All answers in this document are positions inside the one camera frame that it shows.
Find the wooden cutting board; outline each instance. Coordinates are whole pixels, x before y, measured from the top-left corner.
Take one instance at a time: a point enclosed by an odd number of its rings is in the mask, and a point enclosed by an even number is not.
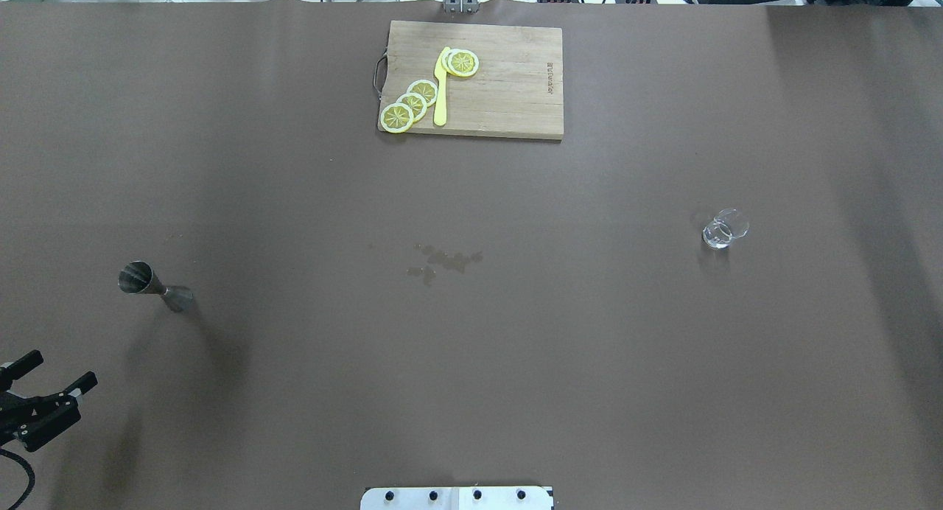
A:
[[[444,126],[433,124],[430,107],[408,133],[563,139],[563,31],[559,27],[394,20],[380,110],[394,103],[414,80],[435,81],[435,61],[445,46],[474,51],[481,67],[471,77],[449,76]],[[381,128],[379,116],[377,127]]]

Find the knife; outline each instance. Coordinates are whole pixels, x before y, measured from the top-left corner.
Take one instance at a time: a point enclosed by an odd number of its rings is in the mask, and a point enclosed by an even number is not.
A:
[[[445,125],[446,120],[446,107],[445,107],[445,80],[448,79],[448,72],[445,71],[445,66],[442,64],[442,58],[445,57],[445,54],[449,52],[451,47],[446,46],[445,49],[442,49],[442,53],[438,54],[438,59],[435,59],[435,81],[438,83],[438,94],[435,96],[435,113],[432,116],[432,122],[442,127]]]

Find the lemon slice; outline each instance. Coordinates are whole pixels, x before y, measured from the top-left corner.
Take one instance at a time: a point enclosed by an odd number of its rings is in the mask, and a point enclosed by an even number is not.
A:
[[[414,91],[425,99],[425,106],[431,107],[435,104],[435,98],[438,97],[438,87],[431,80],[420,79],[410,84],[407,94]]]
[[[445,69],[456,77],[471,77],[478,73],[478,56],[468,49],[453,49],[445,57]]]
[[[387,133],[405,133],[412,127],[412,123],[412,109],[404,103],[393,103],[380,113],[380,127]]]
[[[425,111],[428,110],[428,105],[425,104],[425,97],[421,94],[417,94],[415,91],[407,91],[407,93],[402,94],[396,102],[403,103],[412,109],[413,123],[421,120],[425,115]]]

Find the brown table surface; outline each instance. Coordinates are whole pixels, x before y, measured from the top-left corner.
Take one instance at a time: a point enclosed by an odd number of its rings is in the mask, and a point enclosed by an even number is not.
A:
[[[563,27],[562,143],[378,133],[439,10],[0,7],[0,358],[101,382],[24,508],[943,507],[940,10],[487,3]]]

